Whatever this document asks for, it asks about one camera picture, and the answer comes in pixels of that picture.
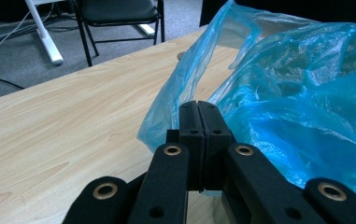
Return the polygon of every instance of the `plastic bag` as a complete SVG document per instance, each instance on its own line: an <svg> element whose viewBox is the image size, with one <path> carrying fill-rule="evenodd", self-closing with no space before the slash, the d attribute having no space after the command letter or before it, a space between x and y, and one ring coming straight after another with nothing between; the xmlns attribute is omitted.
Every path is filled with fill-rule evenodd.
<svg viewBox="0 0 356 224"><path fill-rule="evenodd" d="M161 89L138 138L154 150L167 129L178 128L178 106L192 100L217 44L240 48L234 72L209 99L237 141L258 147L299 187L322 176L356 192L353 23L318 23L229 1Z"/></svg>

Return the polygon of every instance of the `black chair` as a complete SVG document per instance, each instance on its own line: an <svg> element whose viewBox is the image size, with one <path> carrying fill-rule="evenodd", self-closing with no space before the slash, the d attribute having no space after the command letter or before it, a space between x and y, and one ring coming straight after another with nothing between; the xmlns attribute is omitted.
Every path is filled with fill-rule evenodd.
<svg viewBox="0 0 356 224"><path fill-rule="evenodd" d="M87 63L90 67L93 66L93 62L88 49L84 28L87 31L96 56L99 56L99 52L95 46L96 43L153 39L153 45L155 45L160 22L161 42L165 41L164 0L158 0L157 6L154 0L76 0L75 11ZM138 38L94 41L89 28L89 26L123 26L149 23L155 23L154 36L147 35Z"/></svg>

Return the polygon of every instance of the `wooden table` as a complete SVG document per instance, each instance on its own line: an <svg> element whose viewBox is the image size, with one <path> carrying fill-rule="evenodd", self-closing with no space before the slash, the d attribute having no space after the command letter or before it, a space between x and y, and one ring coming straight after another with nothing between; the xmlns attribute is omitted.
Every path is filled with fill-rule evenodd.
<svg viewBox="0 0 356 224"><path fill-rule="evenodd" d="M95 178L129 182L151 152L138 128L178 53L200 35L144 49L0 98L0 223L61 223ZM218 48L199 83L206 100L231 74L235 49ZM213 223L213 199L190 193L188 223Z"/></svg>

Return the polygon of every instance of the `gray carpet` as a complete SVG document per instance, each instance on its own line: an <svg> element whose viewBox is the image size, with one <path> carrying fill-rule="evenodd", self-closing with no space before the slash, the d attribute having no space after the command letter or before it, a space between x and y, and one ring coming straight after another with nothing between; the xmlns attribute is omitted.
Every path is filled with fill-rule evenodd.
<svg viewBox="0 0 356 224"><path fill-rule="evenodd" d="M166 41L199 30L201 6L202 0L164 0ZM18 22L0 24L0 35L11 32L18 24ZM22 27L31 24L34 24L34 22L27 20ZM0 46L0 78L28 88L86 68L87 62L78 29L62 33L51 31L56 29L55 27L75 26L77 26L77 23L73 20L57 21L46 26L64 58L64 63L60 66L54 66L51 63L37 33L5 41ZM92 31L96 38L140 35L137 29L132 26L93 28ZM99 44L97 47L100 56L93 57L93 64L102 63L151 46L152 40ZM18 90L12 85L0 82L0 96Z"/></svg>

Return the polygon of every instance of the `white object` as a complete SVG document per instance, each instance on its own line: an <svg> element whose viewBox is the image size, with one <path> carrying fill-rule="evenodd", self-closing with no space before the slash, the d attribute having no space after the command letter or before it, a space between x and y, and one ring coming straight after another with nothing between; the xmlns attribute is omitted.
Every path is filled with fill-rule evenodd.
<svg viewBox="0 0 356 224"><path fill-rule="evenodd" d="M30 13L33 16L33 19L35 20L37 26L37 33L41 39L41 42L43 42L44 48L49 54L52 64L54 65L61 65L64 62L64 59L62 58L61 53L59 52L54 42L52 41L49 32L44 27L44 24L41 21L40 16L38 15L35 5L60 2L60 1L63 0L25 0L26 5L29 7Z"/></svg>
<svg viewBox="0 0 356 224"><path fill-rule="evenodd" d="M153 37L154 36L154 30L147 24L140 24L137 25L143 32L145 32L146 35Z"/></svg>

